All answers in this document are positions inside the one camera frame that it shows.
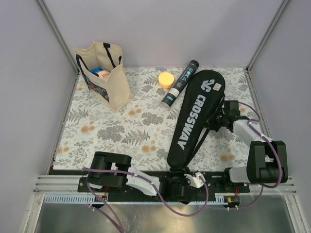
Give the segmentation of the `black racket cover bag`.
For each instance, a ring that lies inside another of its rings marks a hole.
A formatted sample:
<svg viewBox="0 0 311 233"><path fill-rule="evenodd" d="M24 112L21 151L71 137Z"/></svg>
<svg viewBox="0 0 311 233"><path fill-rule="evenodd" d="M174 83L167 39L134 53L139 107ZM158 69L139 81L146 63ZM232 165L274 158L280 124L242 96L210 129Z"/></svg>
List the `black racket cover bag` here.
<svg viewBox="0 0 311 233"><path fill-rule="evenodd" d="M209 130L201 132L225 97L225 79L214 70L202 70L189 81L174 130L167 163L182 170L191 162Z"/></svg>

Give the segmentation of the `black shuttlecock tube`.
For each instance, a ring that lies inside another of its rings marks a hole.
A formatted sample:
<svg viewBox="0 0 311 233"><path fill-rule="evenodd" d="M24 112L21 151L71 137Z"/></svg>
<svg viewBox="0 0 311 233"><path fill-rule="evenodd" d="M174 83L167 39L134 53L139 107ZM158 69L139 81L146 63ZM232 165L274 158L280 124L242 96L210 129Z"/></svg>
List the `black shuttlecock tube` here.
<svg viewBox="0 0 311 233"><path fill-rule="evenodd" d="M175 102L175 100L178 98L180 93L183 91L183 89L186 87L190 79L193 77L195 72L197 71L199 67L199 63L196 60L191 60L187 67L183 70L181 75L176 80L175 84L172 86L172 88L168 91L168 93L165 95L163 100L160 102L160 106L164 109L169 111L172 104Z"/></svg>

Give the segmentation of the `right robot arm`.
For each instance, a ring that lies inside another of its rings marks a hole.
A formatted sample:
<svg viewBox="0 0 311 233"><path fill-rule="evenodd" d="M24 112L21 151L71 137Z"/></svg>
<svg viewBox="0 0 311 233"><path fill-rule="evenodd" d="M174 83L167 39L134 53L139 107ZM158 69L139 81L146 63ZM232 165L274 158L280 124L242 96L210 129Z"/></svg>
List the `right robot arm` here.
<svg viewBox="0 0 311 233"><path fill-rule="evenodd" d="M258 131L249 119L242 116L237 100L223 100L215 113L207 120L206 128L219 131L227 128L249 148L247 164L244 167L226 168L228 176L222 178L221 186L226 192L234 191L239 183L261 184L276 188L288 180L287 149L283 141L275 141Z"/></svg>

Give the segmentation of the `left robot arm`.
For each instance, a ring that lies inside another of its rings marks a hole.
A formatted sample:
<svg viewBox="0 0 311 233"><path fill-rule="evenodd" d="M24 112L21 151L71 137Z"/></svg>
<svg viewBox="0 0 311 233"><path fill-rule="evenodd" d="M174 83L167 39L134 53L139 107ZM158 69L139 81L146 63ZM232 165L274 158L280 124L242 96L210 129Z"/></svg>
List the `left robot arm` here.
<svg viewBox="0 0 311 233"><path fill-rule="evenodd" d="M165 201L190 203L191 196L186 178L171 175L165 177L150 176L132 166L131 160L132 157L125 154L95 152L91 169L111 170L112 165L115 164L116 170L127 171L131 174L89 171L86 179L88 186L95 192L100 192L105 187L130 186L150 197L157 196L155 186Z"/></svg>

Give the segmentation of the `yellow grip tape roll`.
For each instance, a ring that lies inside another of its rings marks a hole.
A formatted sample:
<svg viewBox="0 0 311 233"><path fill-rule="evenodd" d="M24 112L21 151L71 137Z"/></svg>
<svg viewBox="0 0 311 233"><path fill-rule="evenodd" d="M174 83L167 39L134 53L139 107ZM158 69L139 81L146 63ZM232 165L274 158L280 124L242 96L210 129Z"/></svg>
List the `yellow grip tape roll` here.
<svg viewBox="0 0 311 233"><path fill-rule="evenodd" d="M174 84L174 76L169 72L163 72L158 76L159 86L163 89L170 89Z"/></svg>

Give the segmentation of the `floral table mat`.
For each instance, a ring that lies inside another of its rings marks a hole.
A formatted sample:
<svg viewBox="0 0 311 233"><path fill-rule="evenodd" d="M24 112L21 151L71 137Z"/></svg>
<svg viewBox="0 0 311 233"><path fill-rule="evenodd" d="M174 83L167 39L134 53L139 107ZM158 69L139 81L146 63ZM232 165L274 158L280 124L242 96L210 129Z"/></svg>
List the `floral table mat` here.
<svg viewBox="0 0 311 233"><path fill-rule="evenodd" d="M80 76L68 112L53 170L90 167L94 153L104 151L132 157L139 170L169 170L167 156L185 90L169 111L160 107L166 90L158 76L169 72L176 78L183 67L125 68L133 99L113 113L87 88ZM252 90L242 67L199 68L219 72L225 78L225 99L255 107ZM191 171L223 171L247 163L249 148L228 129L208 133L188 167Z"/></svg>

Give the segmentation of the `beige canvas tote bag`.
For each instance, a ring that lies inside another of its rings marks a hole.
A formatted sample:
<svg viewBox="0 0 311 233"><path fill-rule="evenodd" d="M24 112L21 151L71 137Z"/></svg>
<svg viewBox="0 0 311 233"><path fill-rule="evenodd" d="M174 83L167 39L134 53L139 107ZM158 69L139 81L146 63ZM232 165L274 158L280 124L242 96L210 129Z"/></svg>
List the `beige canvas tote bag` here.
<svg viewBox="0 0 311 233"><path fill-rule="evenodd" d="M120 46L94 42L87 49L74 49L74 53L88 89L113 112L119 111L132 100Z"/></svg>

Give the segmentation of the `blue pink item in bag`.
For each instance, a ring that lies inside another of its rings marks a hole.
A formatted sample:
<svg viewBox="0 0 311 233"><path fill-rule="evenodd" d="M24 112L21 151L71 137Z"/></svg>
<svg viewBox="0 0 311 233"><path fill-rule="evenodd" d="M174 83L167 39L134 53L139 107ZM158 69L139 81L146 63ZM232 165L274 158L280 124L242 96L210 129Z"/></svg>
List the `blue pink item in bag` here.
<svg viewBox="0 0 311 233"><path fill-rule="evenodd" d="M102 67L97 67L95 69L92 69L90 72L93 73L94 75L97 75L102 80L108 80L110 76L110 72L103 69Z"/></svg>

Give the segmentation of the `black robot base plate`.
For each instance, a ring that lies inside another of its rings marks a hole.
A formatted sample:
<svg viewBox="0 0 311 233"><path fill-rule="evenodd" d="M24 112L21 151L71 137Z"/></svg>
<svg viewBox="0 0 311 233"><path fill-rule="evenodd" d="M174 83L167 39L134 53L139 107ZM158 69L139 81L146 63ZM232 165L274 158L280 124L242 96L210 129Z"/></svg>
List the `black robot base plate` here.
<svg viewBox="0 0 311 233"><path fill-rule="evenodd" d="M194 175L196 172L168 172L168 171L149 171L145 172L150 176L165 177L180 176L184 177L184 174ZM206 185L208 187L208 194L205 193L205 188L194 188L188 184L189 193L191 196L190 202L202 202L205 200L216 201L215 195L217 193L248 193L249 187L242 183L233 183L230 181L228 175L225 172L202 172ZM86 193L91 188L89 183L86 182L87 176L82 177L79 180L78 192ZM125 187L103 187L100 189L91 188L95 192L104 193L107 197L108 202L161 202L163 197L161 196L158 189L154 186L157 192L157 196L150 197L137 189L130 186Z"/></svg>

